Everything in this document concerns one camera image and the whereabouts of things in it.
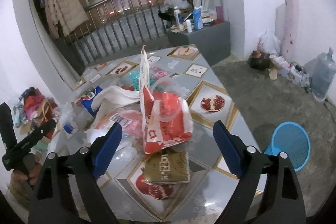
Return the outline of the left hand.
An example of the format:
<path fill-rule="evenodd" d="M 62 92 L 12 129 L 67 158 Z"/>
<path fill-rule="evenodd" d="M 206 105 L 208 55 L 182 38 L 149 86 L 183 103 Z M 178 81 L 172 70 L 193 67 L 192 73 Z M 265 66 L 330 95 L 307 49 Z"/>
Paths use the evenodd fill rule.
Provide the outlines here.
<path fill-rule="evenodd" d="M 35 155 L 34 161 L 35 164 L 28 174 L 21 172 L 20 170 L 13 170 L 11 174 L 11 179 L 15 182 L 26 181 L 30 186 L 35 186 L 41 171 L 42 165 L 40 164 L 40 157 Z"/>

